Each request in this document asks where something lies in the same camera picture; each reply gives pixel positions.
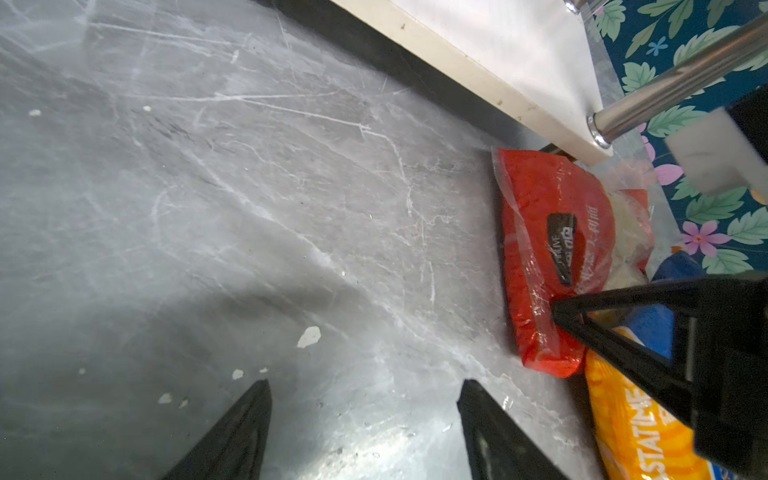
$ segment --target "black label on red package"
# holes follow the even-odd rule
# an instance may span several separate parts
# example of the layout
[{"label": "black label on red package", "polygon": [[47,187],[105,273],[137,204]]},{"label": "black label on red package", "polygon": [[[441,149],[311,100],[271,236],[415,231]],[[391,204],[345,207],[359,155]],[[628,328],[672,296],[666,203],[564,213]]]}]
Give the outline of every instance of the black label on red package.
[{"label": "black label on red package", "polygon": [[576,216],[574,214],[549,214],[547,216],[549,253],[552,255],[554,268],[558,271],[560,283],[564,286],[572,286],[574,282],[571,261],[574,258],[575,233]]}]

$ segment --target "red pasta package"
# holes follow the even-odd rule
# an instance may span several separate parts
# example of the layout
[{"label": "red pasta package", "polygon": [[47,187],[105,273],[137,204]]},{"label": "red pasta package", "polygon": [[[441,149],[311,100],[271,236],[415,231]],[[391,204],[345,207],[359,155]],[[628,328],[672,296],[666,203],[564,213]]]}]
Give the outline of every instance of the red pasta package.
[{"label": "red pasta package", "polygon": [[549,303],[602,290],[616,240],[611,202],[594,175],[558,155],[498,149],[494,169],[520,357],[530,369],[569,377],[584,346],[553,323]]}]

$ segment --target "blue flower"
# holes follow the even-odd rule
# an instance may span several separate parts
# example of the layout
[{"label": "blue flower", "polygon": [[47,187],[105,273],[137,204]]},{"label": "blue flower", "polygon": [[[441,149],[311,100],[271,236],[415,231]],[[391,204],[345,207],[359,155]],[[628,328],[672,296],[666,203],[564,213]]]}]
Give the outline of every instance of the blue flower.
[{"label": "blue flower", "polygon": [[664,50],[666,47],[669,46],[666,43],[664,43],[666,40],[667,40],[667,37],[661,37],[661,38],[659,38],[659,42],[658,43],[653,42],[653,41],[651,43],[649,43],[650,50],[646,51],[645,54],[646,55],[654,54],[654,57],[658,57],[659,56],[659,50]]}]

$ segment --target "floral wallpaper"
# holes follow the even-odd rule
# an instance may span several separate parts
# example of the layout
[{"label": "floral wallpaper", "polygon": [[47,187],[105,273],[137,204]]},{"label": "floral wallpaper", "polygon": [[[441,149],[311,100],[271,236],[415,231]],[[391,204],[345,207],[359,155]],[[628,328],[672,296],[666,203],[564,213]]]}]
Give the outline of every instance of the floral wallpaper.
[{"label": "floral wallpaper", "polygon": [[[766,11],[768,1],[757,0],[611,0],[595,22],[629,93]],[[746,188],[700,194],[664,138],[768,83],[766,65],[768,51],[638,128],[680,228],[680,248],[708,273],[768,270],[768,199]]]}]

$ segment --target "white board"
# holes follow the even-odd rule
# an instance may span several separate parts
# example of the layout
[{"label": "white board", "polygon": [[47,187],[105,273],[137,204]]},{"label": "white board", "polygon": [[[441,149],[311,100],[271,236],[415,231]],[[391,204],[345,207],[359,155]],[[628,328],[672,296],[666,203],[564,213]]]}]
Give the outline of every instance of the white board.
[{"label": "white board", "polygon": [[333,0],[577,159],[611,155],[581,17],[562,0]]}]

